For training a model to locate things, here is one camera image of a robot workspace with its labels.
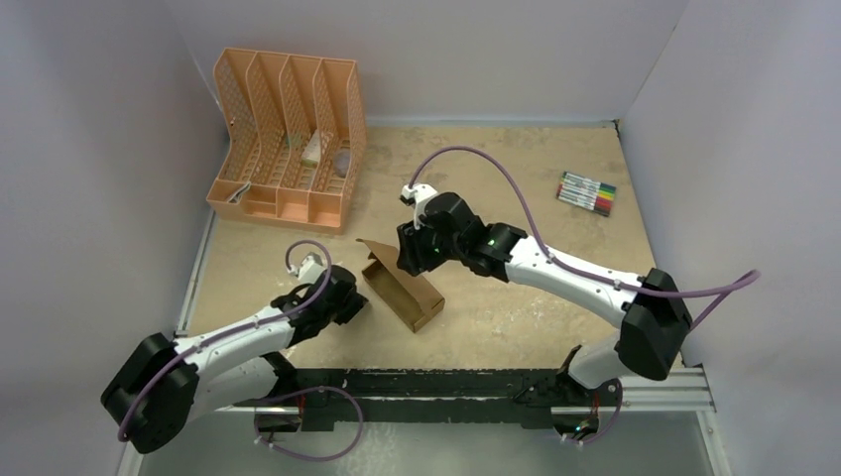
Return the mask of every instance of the cardboard box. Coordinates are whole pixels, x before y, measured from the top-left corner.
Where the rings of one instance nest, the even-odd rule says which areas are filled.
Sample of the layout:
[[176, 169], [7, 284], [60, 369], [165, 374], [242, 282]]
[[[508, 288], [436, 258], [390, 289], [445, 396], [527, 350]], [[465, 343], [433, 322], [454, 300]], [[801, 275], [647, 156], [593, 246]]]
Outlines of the cardboard box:
[[413, 277], [397, 267], [400, 252], [391, 245], [358, 238], [365, 243], [374, 260], [364, 270], [365, 282], [382, 298], [395, 314], [418, 332], [444, 309], [444, 296], [424, 278]]

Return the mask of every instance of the white wall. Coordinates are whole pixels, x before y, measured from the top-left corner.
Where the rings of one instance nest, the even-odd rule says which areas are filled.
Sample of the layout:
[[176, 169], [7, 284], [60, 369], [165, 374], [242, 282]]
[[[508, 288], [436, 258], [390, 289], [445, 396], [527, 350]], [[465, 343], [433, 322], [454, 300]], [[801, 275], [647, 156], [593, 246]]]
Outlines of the white wall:
[[839, 18], [832, 0], [693, 0], [622, 134], [659, 266], [685, 289], [764, 273], [684, 348], [737, 475], [841, 467]]
[[357, 59], [369, 119], [413, 122], [621, 117], [687, 1], [168, 3], [208, 77], [231, 46]]
[[4, 0], [0, 61], [0, 474], [113, 474], [99, 395], [175, 327], [220, 113], [161, 0]]

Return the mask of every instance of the desk organizer compartment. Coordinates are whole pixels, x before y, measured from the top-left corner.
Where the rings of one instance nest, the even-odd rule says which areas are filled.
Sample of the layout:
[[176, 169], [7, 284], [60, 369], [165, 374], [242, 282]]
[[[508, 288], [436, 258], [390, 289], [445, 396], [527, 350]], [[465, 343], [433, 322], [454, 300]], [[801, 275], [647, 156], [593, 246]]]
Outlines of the desk organizer compartment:
[[[342, 233], [367, 144], [356, 62], [226, 49], [214, 77], [231, 151], [208, 203], [224, 218]], [[316, 132], [313, 165], [303, 155]]]

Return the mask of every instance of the marker set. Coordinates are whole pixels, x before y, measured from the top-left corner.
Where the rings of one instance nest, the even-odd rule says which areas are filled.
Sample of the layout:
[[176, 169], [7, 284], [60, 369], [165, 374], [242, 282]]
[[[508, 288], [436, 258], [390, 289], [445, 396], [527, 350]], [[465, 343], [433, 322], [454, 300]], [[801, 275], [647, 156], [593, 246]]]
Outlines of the marker set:
[[557, 199], [578, 205], [604, 216], [610, 216], [616, 187], [582, 177], [572, 172], [564, 172], [557, 187]]

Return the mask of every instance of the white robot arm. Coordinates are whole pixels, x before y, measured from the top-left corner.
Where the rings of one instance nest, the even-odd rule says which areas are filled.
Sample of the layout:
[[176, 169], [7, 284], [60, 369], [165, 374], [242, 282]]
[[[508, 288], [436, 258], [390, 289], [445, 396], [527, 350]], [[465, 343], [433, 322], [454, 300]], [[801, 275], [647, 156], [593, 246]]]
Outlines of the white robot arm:
[[[312, 304], [288, 319], [265, 322], [308, 299], [325, 271], [317, 255], [307, 255], [295, 270], [300, 285], [249, 317], [195, 337], [170, 340], [161, 333], [147, 337], [103, 392], [102, 405], [115, 421], [122, 421], [141, 389], [180, 357], [131, 415], [128, 439], [140, 453], [148, 453], [208, 412], [298, 390], [292, 378], [295, 368], [278, 351], [316, 336], [330, 322], [349, 322], [367, 302], [357, 293], [353, 274], [333, 265], [329, 282]], [[245, 323], [253, 329], [231, 331]], [[200, 345], [202, 341], [212, 343]]]
[[[605, 319], [617, 332], [595, 345], [576, 347], [561, 369], [585, 389], [625, 375], [652, 380], [668, 375], [691, 323], [682, 299], [644, 296], [566, 271], [547, 257], [535, 237], [505, 223], [483, 223], [455, 193], [438, 193], [417, 183], [403, 187], [401, 201], [415, 210], [413, 221], [398, 227], [402, 270], [416, 276], [458, 260], [479, 276], [538, 288]], [[657, 269], [642, 277], [548, 251], [576, 269], [611, 281], [677, 291], [671, 277]]]

